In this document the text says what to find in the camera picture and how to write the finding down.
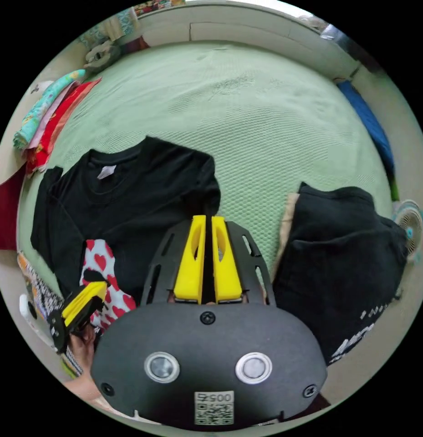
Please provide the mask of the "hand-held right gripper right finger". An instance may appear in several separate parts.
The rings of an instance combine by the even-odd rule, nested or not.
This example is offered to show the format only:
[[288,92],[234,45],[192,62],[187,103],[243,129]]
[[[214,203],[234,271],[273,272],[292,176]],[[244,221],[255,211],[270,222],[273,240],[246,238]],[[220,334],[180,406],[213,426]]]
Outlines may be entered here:
[[217,304],[240,301],[242,287],[223,217],[211,218],[214,292]]

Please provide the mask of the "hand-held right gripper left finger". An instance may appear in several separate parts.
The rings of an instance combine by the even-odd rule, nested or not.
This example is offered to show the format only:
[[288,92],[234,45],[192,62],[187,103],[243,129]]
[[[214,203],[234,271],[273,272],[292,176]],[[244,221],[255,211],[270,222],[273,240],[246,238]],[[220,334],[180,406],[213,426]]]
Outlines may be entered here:
[[193,216],[173,289],[179,301],[201,304],[205,240],[206,216]]

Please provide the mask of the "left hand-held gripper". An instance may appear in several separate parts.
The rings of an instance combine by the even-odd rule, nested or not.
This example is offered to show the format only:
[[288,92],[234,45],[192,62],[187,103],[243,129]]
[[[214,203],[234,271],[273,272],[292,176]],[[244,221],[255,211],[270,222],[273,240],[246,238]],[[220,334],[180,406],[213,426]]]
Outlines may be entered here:
[[78,335],[92,324],[91,316],[96,311],[102,311],[106,293],[105,281],[89,282],[49,314],[47,322],[57,354],[66,352],[71,334]]

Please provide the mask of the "person's left hand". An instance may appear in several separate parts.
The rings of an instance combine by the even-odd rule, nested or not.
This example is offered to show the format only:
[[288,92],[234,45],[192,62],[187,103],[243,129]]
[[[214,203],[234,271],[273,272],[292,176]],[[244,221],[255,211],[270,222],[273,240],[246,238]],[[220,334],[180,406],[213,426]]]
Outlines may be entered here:
[[87,325],[78,335],[70,335],[69,347],[83,373],[88,373],[92,366],[95,339],[92,325]]

